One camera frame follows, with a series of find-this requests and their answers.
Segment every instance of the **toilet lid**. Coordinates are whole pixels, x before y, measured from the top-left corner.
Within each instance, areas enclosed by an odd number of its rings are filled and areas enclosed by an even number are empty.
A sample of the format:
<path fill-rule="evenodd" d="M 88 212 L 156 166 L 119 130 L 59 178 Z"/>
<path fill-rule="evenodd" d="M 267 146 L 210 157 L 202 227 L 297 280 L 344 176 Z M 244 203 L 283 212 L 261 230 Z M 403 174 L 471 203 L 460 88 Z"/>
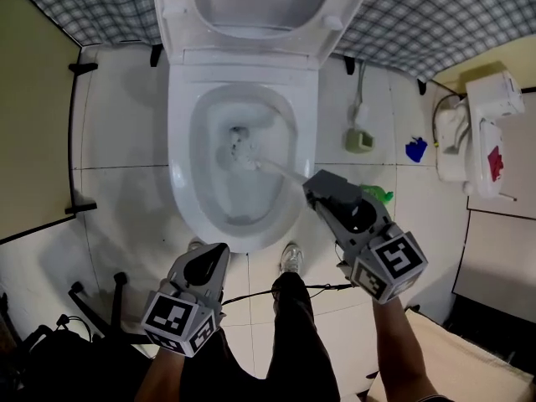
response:
<path fill-rule="evenodd" d="M 261 58 L 261 64 L 319 68 L 362 1 L 155 0 L 155 4 L 171 64 L 206 64 L 217 62 L 222 53 L 235 53 Z M 213 55 L 198 56 L 207 50 Z"/>

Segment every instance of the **plaid curtain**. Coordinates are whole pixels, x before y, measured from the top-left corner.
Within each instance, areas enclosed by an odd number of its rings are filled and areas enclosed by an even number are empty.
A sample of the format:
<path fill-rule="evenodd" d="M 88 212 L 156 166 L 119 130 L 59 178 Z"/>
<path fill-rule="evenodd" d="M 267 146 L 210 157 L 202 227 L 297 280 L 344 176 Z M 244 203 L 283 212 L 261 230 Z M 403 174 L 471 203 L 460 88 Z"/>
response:
<path fill-rule="evenodd" d="M 80 44 L 160 43 L 153 0 L 33 0 Z M 428 80 L 536 34 L 536 0 L 365 0 L 335 52 Z"/>
<path fill-rule="evenodd" d="M 536 0 L 365 0 L 335 52 L 426 81 L 530 34 Z"/>
<path fill-rule="evenodd" d="M 154 0 L 33 0 L 79 44 L 159 44 Z"/>

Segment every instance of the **blue object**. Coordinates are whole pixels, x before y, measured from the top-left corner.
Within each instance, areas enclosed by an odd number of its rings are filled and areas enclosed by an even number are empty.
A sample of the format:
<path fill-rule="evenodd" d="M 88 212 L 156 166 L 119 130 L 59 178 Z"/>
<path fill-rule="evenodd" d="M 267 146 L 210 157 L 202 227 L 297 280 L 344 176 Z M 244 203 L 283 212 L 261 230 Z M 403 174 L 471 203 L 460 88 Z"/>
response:
<path fill-rule="evenodd" d="M 411 159 L 411 161 L 420 162 L 422 156 L 425 154 L 427 146 L 428 143 L 425 142 L 422 137 L 413 137 L 413 141 L 405 145 L 405 154 Z"/>

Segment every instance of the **white shoe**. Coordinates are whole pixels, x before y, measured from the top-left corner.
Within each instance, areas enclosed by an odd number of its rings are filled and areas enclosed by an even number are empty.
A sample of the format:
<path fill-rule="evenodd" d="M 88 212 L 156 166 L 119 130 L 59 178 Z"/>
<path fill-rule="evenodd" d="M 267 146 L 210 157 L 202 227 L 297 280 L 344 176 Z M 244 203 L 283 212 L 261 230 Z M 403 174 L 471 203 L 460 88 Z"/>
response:
<path fill-rule="evenodd" d="M 190 244 L 188 245 L 188 251 L 196 250 L 203 245 L 204 245 L 203 241 L 197 238 L 194 238 L 192 241 L 190 241 Z"/>
<path fill-rule="evenodd" d="M 284 272 L 296 272 L 301 276 L 303 271 L 303 254 L 300 248 L 294 243 L 290 243 L 281 255 L 281 274 Z"/>

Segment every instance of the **tiled floor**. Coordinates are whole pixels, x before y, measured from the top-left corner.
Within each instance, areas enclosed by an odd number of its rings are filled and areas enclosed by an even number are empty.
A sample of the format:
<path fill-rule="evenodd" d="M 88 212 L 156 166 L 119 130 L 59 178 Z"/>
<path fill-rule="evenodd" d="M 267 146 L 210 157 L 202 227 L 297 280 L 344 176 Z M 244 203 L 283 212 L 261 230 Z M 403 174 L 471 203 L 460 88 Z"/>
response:
<path fill-rule="evenodd" d="M 118 270 L 130 279 L 124 323 L 135 326 L 147 291 L 157 287 L 193 237 L 177 211 L 168 176 L 167 61 L 162 54 L 159 66 L 151 68 L 149 54 L 141 45 L 84 52 L 83 60 L 98 62 L 99 69 L 78 81 L 73 166 L 76 187 L 98 209 L 0 246 L 0 288 L 9 295 L 23 337 L 41 323 L 53 326 L 62 312 L 79 313 L 67 297 L 77 280 L 94 308 L 107 315 Z M 459 186 L 440 183 L 434 168 L 431 112 L 445 91 L 429 84 L 420 97 L 414 80 L 369 66 L 363 99 L 370 113 L 363 125 L 375 136 L 376 148 L 355 155 L 343 149 L 342 141 L 357 82 L 357 74 L 347 76 L 340 59 L 330 59 L 321 70 L 317 167 L 395 192 L 389 212 L 413 232 L 430 262 L 403 299 L 418 302 L 425 314 L 441 321 L 450 306 L 467 223 L 466 197 Z M 429 143 L 420 164 L 405 156 L 411 137 Z M 305 209 L 278 243 L 232 258 L 225 297 L 269 289 L 290 240 L 305 252 L 306 282 L 345 282 L 335 267 L 338 258 L 329 232 Z M 365 376 L 377 368 L 368 296 L 360 289 L 327 291 L 312 303 L 341 395 L 365 390 L 370 386 Z M 238 301 L 224 311 L 223 326 L 235 357 L 245 370 L 264 377 L 273 338 L 271 296 Z"/>

